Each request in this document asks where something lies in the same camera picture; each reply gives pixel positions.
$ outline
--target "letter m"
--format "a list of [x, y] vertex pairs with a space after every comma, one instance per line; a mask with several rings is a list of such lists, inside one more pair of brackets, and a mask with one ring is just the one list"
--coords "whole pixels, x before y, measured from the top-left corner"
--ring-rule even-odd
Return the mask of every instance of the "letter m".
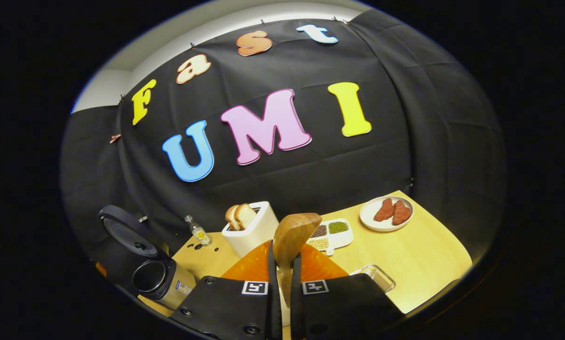
[[278, 149], [297, 149], [311, 142], [312, 136], [304, 131], [295, 112], [293, 95], [295, 92], [288, 88], [270, 93], [265, 100], [263, 119], [243, 105], [222, 113], [221, 121], [230, 125], [238, 147], [238, 164], [246, 165], [259, 159], [259, 151], [251, 147], [249, 139], [268, 155], [272, 154], [276, 130], [280, 136]]

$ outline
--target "blue letter u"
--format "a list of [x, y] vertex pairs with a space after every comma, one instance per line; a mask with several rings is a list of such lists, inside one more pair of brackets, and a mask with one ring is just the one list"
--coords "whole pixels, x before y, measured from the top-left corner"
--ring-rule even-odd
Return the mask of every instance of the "blue letter u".
[[181, 144], [179, 144], [181, 142], [180, 135], [177, 134], [163, 143], [163, 151], [167, 153], [175, 174], [182, 181], [198, 181], [207, 176], [213, 169], [215, 159], [209, 140], [205, 135], [206, 126], [207, 122], [200, 120], [186, 129], [186, 136], [192, 137], [201, 157], [201, 162], [197, 166], [190, 166], [186, 161], [184, 152], [181, 150]]

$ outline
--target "white divided dish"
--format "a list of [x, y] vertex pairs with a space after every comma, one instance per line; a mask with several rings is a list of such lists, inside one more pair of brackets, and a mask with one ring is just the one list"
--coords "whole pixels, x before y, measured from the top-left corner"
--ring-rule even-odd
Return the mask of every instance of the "white divided dish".
[[[347, 224], [347, 230], [338, 232], [336, 234], [331, 234], [329, 225], [332, 222], [344, 222], [345, 224]], [[327, 239], [328, 240], [327, 248], [320, 249], [318, 247], [314, 247], [315, 249], [318, 249], [320, 251], [326, 251], [327, 256], [332, 256], [332, 254], [334, 254], [335, 248], [345, 247], [348, 244], [352, 243], [352, 241], [354, 240], [354, 233], [352, 233], [352, 226], [349, 225], [349, 222], [345, 218], [336, 218], [334, 220], [322, 221], [320, 225], [323, 224], [326, 226], [326, 235], [309, 238], [306, 243], [310, 243], [311, 241], [318, 241], [321, 239]]]
[[[408, 209], [410, 209], [410, 217], [405, 222], [400, 223], [397, 226], [394, 226], [392, 224], [392, 220], [394, 219], [393, 216], [386, 220], [382, 220], [380, 222], [375, 221], [373, 219], [377, 214], [377, 212], [379, 211], [379, 209], [381, 209], [381, 206], [383, 205], [383, 201], [388, 198], [391, 198], [392, 204], [395, 204], [397, 201], [402, 201], [404, 202], [404, 205]], [[408, 224], [408, 222], [410, 222], [410, 219], [412, 219], [412, 215], [414, 215], [414, 207], [412, 207], [412, 203], [409, 200], [406, 200], [405, 198], [401, 198], [398, 196], [381, 196], [374, 198], [364, 203], [362, 209], [360, 209], [360, 221], [362, 221], [362, 223], [364, 223], [364, 225], [367, 226], [368, 228], [377, 231], [398, 230], [401, 227]]]
[[230, 223], [228, 223], [221, 231], [221, 234], [240, 258], [243, 258], [244, 255], [254, 250], [261, 243], [274, 238], [274, 233], [278, 228], [278, 219], [274, 215], [269, 202], [249, 203], [248, 206], [257, 211], [257, 216], [245, 230], [232, 230]]

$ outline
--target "toast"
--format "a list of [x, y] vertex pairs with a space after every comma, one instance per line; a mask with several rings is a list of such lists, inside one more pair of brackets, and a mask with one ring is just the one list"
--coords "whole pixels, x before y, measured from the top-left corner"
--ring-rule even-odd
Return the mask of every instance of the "toast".
[[247, 203], [243, 203], [238, 206], [234, 211], [234, 218], [240, 226], [240, 230], [245, 230], [251, 224], [253, 219], [257, 216], [255, 210], [253, 210]]
[[226, 211], [226, 221], [230, 223], [230, 228], [232, 228], [232, 230], [241, 230], [241, 227], [238, 225], [238, 222], [234, 218], [234, 213], [238, 207], [239, 205], [235, 204], [231, 206], [228, 211]]

